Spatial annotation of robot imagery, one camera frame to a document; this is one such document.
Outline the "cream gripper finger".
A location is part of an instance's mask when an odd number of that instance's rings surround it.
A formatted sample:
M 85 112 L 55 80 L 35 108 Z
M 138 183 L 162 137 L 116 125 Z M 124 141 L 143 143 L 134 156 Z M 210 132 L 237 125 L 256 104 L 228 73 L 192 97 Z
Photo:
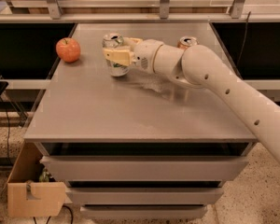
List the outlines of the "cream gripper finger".
M 139 43 L 142 42 L 141 38 L 135 38 L 135 37 L 124 37 L 123 40 L 124 40 L 123 45 L 128 46 L 131 50 L 134 50 L 134 48 Z
M 107 60 L 120 65 L 129 66 L 133 63 L 134 52 L 130 46 L 117 48 L 103 48 L 103 54 Z

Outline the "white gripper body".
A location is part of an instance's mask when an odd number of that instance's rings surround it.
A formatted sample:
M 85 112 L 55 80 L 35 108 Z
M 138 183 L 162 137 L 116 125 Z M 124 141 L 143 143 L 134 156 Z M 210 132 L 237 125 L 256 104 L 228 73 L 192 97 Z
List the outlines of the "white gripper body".
M 148 39 L 140 42 L 133 49 L 133 65 L 148 74 L 154 74 L 154 61 L 163 42 Z

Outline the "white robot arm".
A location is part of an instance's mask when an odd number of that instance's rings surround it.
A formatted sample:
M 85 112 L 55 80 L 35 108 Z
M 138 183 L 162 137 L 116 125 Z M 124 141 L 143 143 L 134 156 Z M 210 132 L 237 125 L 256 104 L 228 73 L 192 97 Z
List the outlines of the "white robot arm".
M 107 60 L 158 74 L 183 87 L 217 95 L 280 163 L 280 106 L 245 83 L 208 47 L 180 49 L 161 41 L 125 37 L 104 48 Z

